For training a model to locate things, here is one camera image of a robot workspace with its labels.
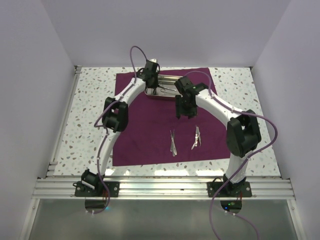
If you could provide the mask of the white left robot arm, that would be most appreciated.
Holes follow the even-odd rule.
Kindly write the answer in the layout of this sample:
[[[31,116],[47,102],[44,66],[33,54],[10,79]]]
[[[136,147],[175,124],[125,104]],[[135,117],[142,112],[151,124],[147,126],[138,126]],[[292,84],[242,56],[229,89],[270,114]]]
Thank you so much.
[[[103,177],[114,144],[129,123],[129,106],[145,89],[155,89],[158,86],[159,73],[158,60],[147,59],[145,66],[134,71],[133,78],[120,93],[105,99],[104,110],[93,125],[95,128],[101,127],[105,130],[96,153],[96,169],[91,165],[81,175],[80,181],[92,196],[99,196],[103,190],[109,190]]]

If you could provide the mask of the stainless steel instrument tray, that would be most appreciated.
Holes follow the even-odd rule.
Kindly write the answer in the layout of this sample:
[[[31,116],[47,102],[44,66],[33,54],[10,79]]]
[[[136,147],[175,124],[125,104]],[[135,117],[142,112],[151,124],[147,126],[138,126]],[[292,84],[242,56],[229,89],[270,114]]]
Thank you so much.
[[[159,74],[158,75],[158,86],[164,85],[169,88],[174,88],[177,90],[175,86],[175,82],[178,81],[182,76],[179,75],[165,75],[165,74]],[[144,94],[152,99],[165,99],[165,100],[175,100],[176,95],[180,95],[179,91],[177,90],[177,93],[175,95],[163,95],[160,92],[160,89],[157,88],[146,88],[144,91]]]

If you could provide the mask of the silver tweezers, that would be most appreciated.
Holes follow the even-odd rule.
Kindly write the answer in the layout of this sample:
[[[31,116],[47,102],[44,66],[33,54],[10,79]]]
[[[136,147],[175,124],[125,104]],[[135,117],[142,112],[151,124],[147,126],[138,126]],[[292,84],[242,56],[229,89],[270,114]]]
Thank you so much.
[[[201,144],[202,144],[202,140],[201,140],[200,128],[196,125],[194,146],[197,147],[197,146],[200,146]]]
[[[178,152],[177,152],[177,147],[176,147],[176,144],[175,144],[175,131],[172,130],[172,134],[173,134],[173,140],[174,140],[174,153],[175,155],[177,156]]]
[[[175,157],[176,154],[175,154],[175,152],[174,152],[174,138],[173,138],[173,137],[174,137],[174,136],[173,136],[173,133],[172,133],[172,131],[170,130],[170,141],[171,141],[171,143],[170,143],[170,152],[172,153],[172,156]]]
[[[197,133],[197,134],[195,135],[194,143],[193,143],[193,145],[192,145],[192,147],[191,147],[191,150],[193,150],[193,149],[196,148],[196,147],[200,147],[201,144],[202,144],[201,135],[200,135],[199,133]]]

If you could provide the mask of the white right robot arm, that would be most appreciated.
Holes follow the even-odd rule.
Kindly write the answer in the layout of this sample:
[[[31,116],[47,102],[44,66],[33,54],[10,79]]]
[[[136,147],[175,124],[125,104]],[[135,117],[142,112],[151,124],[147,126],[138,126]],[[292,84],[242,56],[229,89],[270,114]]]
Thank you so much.
[[[176,117],[189,119],[202,108],[226,127],[226,145],[230,151],[228,168],[223,175],[222,190],[227,196],[235,196],[246,181],[246,167],[250,154],[261,142],[261,132],[254,111],[242,111],[222,100],[204,83],[193,84],[186,76],[174,83]]]

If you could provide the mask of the steel surgical scissors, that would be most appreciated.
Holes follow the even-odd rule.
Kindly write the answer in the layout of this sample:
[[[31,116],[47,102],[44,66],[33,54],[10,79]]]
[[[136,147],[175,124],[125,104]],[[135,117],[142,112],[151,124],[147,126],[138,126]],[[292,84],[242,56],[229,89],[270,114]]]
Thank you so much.
[[[172,87],[167,87],[163,84],[160,84],[158,86],[159,91],[163,94],[163,95],[175,95],[177,93],[177,89],[176,88],[172,88]]]

